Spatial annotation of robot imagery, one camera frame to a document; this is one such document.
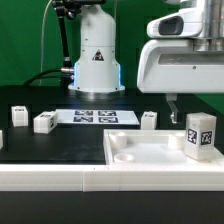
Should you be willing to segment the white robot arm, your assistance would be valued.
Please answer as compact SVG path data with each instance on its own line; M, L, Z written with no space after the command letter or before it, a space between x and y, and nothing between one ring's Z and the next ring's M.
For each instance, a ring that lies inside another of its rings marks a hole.
M151 38L140 54L137 87L164 93L171 119L179 93L224 93L224 0L163 0L179 11L147 25ZM115 22L99 5L82 8L81 52L69 89L89 99L122 91L115 60Z

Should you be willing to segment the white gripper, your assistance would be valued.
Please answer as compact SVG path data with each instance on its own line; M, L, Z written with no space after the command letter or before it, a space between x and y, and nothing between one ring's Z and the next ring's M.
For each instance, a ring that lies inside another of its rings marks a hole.
M195 52L191 40L151 40L140 55L137 87L167 93L171 121L178 123L175 93L224 93L224 53Z

